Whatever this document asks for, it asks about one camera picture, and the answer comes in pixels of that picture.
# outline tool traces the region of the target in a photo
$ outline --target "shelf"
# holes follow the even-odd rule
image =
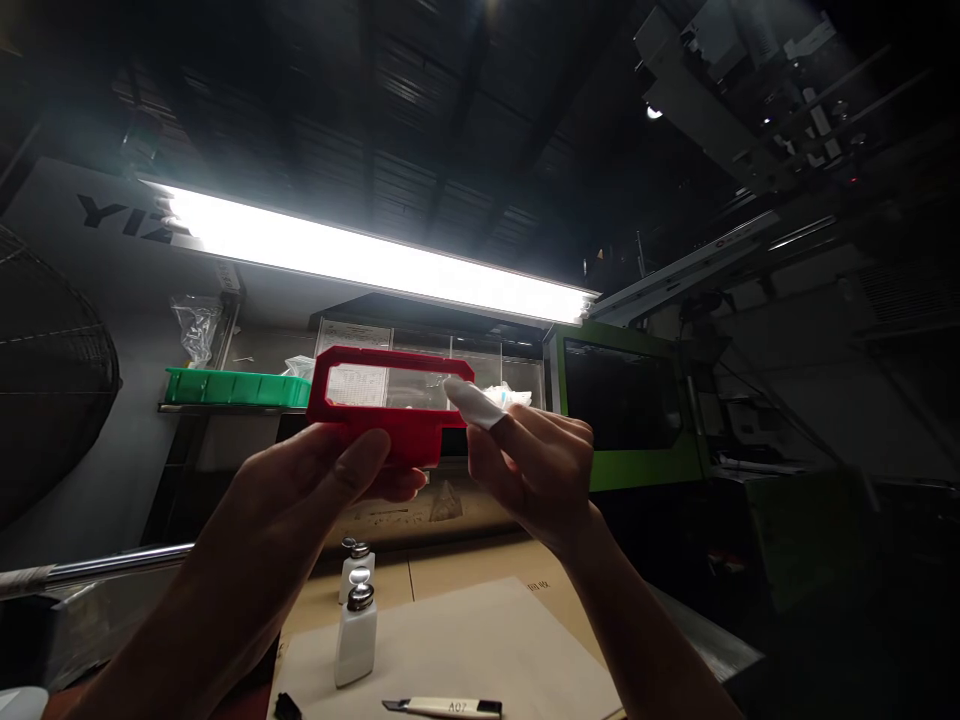
[[[303,415],[306,408],[271,407],[269,405],[168,405],[160,403],[157,412],[172,415]]]

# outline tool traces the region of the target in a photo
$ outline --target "green plastic bin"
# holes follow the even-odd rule
[[[168,405],[306,407],[310,399],[310,382],[298,377],[189,368],[167,372]]]

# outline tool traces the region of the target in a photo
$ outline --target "white bottle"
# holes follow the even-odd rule
[[[377,603],[373,585],[362,582],[366,570],[353,571],[360,581],[350,591],[347,604],[340,611],[340,634],[337,636],[337,664],[333,680],[338,688],[356,682],[373,672],[377,648]]]
[[[360,567],[370,571],[368,584],[373,583],[373,570],[377,564],[377,554],[370,552],[370,546],[357,542],[353,538],[344,538],[341,543],[350,550],[350,557],[343,561],[343,571],[340,573],[340,596],[337,599],[341,605],[347,601],[347,593],[356,583],[350,582],[350,573]]]

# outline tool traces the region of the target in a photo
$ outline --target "red plastic part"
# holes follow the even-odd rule
[[[334,345],[317,356],[310,403],[307,405],[307,419],[310,422],[337,423],[345,443],[353,442],[367,430],[383,428],[390,434],[391,441],[390,454],[385,463],[387,466],[436,467],[440,462],[443,428],[467,426],[460,412],[338,405],[327,399],[327,383],[330,368],[344,363],[459,375],[469,382],[473,382],[475,377],[473,368],[465,360],[342,345]]]

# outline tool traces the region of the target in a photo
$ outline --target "plastic bag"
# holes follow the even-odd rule
[[[180,344],[190,356],[187,367],[202,370],[213,357],[210,348],[223,306],[213,297],[178,295],[170,298],[170,309],[180,323]]]
[[[299,377],[313,382],[313,370],[317,364],[316,358],[297,355],[296,357],[287,358],[284,362],[287,364],[287,369],[280,373],[280,375],[285,377]]]
[[[507,383],[488,387],[483,394],[501,410],[506,410],[511,405],[529,406],[533,397],[532,392],[514,392]]]

